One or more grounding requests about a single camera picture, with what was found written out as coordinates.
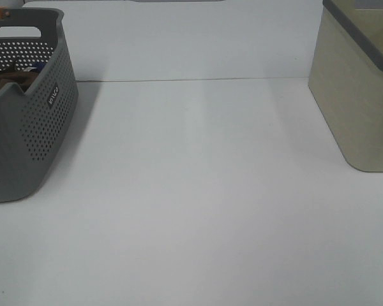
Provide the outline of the brown microfibre towel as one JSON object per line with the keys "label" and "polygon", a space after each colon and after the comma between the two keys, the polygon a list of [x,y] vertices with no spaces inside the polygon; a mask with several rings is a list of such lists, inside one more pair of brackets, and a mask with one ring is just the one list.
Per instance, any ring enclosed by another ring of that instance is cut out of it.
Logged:
{"label": "brown microfibre towel", "polygon": [[16,70],[15,62],[11,64],[5,70],[0,71],[0,90],[6,84],[18,84],[23,92],[26,92],[28,88],[36,80],[39,73],[36,70],[32,71],[22,71]]}

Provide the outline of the blue towel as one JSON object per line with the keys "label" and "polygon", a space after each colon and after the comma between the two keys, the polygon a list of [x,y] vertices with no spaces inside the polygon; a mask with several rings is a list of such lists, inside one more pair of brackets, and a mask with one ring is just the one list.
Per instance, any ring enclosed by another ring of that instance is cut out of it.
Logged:
{"label": "blue towel", "polygon": [[40,73],[45,67],[45,63],[38,62],[33,66],[28,66],[23,69],[23,72],[35,72],[35,73]]}

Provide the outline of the grey perforated plastic basket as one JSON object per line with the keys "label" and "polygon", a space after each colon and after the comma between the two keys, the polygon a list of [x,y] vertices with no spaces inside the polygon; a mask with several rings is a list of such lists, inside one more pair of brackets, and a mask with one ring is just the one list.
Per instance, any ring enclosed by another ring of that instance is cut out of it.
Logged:
{"label": "grey perforated plastic basket", "polygon": [[57,9],[9,9],[0,28],[34,27],[37,36],[0,38],[0,71],[45,63],[23,92],[18,84],[0,90],[0,203],[15,201],[40,186],[73,118],[79,92]]}

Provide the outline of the beige bin with grey rim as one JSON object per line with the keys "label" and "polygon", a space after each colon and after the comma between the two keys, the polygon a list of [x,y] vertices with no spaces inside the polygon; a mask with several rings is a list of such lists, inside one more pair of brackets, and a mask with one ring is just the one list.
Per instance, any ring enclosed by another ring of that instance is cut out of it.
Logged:
{"label": "beige bin with grey rim", "polygon": [[383,172],[383,1],[323,1],[308,86],[351,167]]}

